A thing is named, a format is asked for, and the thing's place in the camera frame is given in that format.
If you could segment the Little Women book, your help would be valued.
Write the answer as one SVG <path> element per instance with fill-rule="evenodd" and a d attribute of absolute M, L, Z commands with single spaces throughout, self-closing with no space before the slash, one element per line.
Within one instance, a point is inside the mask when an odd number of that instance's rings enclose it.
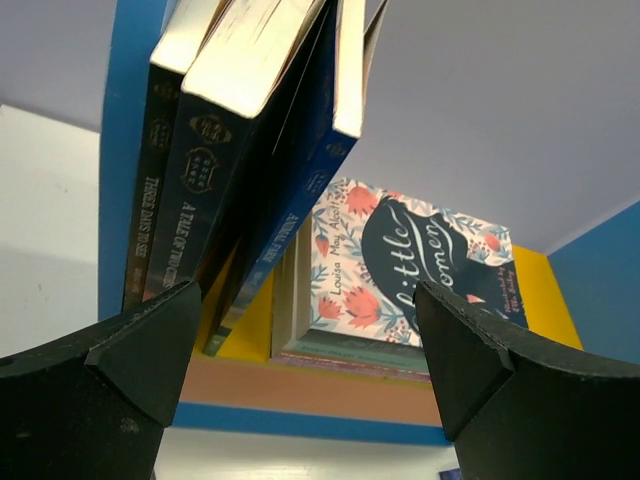
<path fill-rule="evenodd" d="M 313 330 L 417 347 L 422 281 L 527 324 L 504 226 L 349 178 L 328 184 L 307 224 L 301 287 Z"/>

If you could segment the sunset cover book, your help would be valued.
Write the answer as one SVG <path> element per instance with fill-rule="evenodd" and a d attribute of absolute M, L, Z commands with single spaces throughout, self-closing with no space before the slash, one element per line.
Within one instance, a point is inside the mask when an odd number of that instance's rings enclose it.
<path fill-rule="evenodd" d="M 460 468 L 452 468 L 438 472 L 438 480 L 462 480 L 462 472 Z"/>

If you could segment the A Tale of Two Cities book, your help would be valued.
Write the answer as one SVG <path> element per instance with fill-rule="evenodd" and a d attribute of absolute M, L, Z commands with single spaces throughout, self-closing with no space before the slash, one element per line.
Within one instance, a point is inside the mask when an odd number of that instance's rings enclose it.
<path fill-rule="evenodd" d="M 232 1 L 181 83 L 142 298 L 198 275 L 254 168 L 270 154 L 321 1 Z"/>

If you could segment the Animal Farm book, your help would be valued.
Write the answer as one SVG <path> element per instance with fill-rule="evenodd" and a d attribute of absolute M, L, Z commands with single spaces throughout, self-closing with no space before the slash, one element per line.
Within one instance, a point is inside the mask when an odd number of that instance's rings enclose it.
<path fill-rule="evenodd" d="M 221 280 L 208 339 L 214 356 L 242 318 L 339 170 L 364 123 L 367 84 L 388 8 L 371 19 L 363 1 L 331 1 L 271 155 L 241 193 L 242 235 Z"/>

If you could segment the Three Days to See book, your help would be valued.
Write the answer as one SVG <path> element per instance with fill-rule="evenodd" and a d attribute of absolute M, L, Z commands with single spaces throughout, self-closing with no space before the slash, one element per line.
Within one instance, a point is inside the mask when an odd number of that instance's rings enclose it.
<path fill-rule="evenodd" d="M 179 1 L 150 55 L 123 310 L 143 298 L 183 78 L 227 5 L 219 0 Z"/>

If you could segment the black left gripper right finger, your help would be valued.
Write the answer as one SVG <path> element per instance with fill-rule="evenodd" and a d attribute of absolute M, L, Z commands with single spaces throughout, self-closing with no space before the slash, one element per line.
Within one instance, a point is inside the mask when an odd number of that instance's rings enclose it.
<path fill-rule="evenodd" d="M 540 336 L 431 281 L 414 300 L 463 478 L 638 478 L 638 365 Z"/>

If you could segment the blue and yellow bookshelf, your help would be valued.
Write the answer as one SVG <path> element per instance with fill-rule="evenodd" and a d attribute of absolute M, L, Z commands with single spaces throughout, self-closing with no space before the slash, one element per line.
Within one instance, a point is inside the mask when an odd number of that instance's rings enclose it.
<path fill-rule="evenodd" d="M 194 97 L 216 1 L 121 1 L 99 170 L 98 316 L 194 279 L 180 427 L 441 444 L 412 296 L 432 280 L 562 344 L 639 359 L 639 5 L 326 1 L 254 120 Z M 437 157 L 437 93 L 502 58 L 529 171 Z"/>

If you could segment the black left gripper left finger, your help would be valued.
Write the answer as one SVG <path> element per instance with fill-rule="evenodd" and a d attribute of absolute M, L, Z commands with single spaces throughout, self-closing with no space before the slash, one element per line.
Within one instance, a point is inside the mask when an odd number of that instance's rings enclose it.
<path fill-rule="evenodd" d="M 201 307 L 199 285 L 184 282 L 2 358 L 2 478 L 154 478 Z"/>

